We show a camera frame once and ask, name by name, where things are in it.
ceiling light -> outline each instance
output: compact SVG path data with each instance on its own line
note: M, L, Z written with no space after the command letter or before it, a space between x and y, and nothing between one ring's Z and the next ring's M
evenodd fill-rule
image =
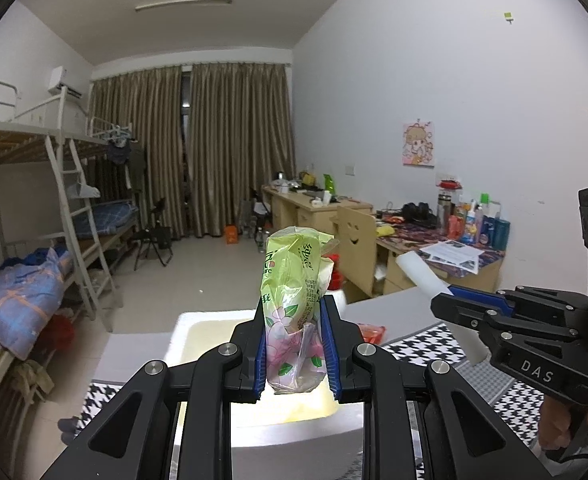
M168 7L173 5L198 5L198 6L214 6L214 5L230 5L234 0L164 0L162 2L155 2L152 4L142 4L134 7L136 12L140 10L155 9L157 7Z

curtain rod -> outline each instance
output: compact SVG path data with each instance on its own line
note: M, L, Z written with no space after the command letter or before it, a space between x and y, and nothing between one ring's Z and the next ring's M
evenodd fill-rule
M90 82L100 81L101 79L108 79L108 78L116 77L119 75L133 74L136 72L143 72L143 70L154 70L156 68L168 68L170 66L180 66L181 69L183 70L183 72L189 72L189 70L187 70L187 69L193 67L194 65L216 64L216 63L246 63L246 64L261 64L261 65L283 65L287 68L292 67L292 63L277 63L274 61L238 61L238 60L232 60L232 61L194 61L192 63L184 63L184 64L170 63L170 64L166 64L166 65L154 65L154 66L148 66L146 68L138 68L136 70L128 70L126 72L118 72L116 74L107 75L105 77L98 77L96 79L90 79Z

air conditioner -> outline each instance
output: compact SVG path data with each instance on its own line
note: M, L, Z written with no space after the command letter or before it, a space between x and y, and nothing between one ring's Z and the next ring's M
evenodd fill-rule
M78 91L77 88L80 88L82 81L79 81L77 78L74 78L73 74L69 73L68 70L63 66L57 66L54 70L52 70L52 76L50 77L50 87L48 91L52 95L56 95L60 92L63 86L68 87L68 93L77 99L80 99L83 96L83 93Z

human hand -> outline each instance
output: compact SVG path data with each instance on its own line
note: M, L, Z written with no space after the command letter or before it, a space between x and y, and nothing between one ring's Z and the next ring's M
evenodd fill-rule
M569 446L572 439L571 422L569 407L553 397L545 396L538 421L538 442L541 448L555 450Z

upper bunk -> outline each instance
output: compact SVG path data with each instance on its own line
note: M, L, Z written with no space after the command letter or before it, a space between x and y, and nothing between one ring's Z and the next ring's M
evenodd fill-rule
M35 106L17 111L18 89L6 82L0 81L0 86L9 88L14 91L14 102L0 100L0 106L10 107L12 117L9 121L0 121L0 164L16 164L19 162L45 162L48 160L47 153L44 149L43 142L47 136L53 137L53 140L60 144L65 144L65 140L74 139L76 150L80 158L90 158L101 155L105 152L109 138L109 132L118 128L115 124L107 121L90 117L76 99L67 99L68 92L65 86L61 92ZM30 112L46 106L51 102L58 101L57 127L47 128L44 126L34 126L32 124L23 124L20 122ZM66 102L75 105L85 116L85 131L81 133L70 132L63 129L63 116ZM69 148L64 150L64 158L70 157Z

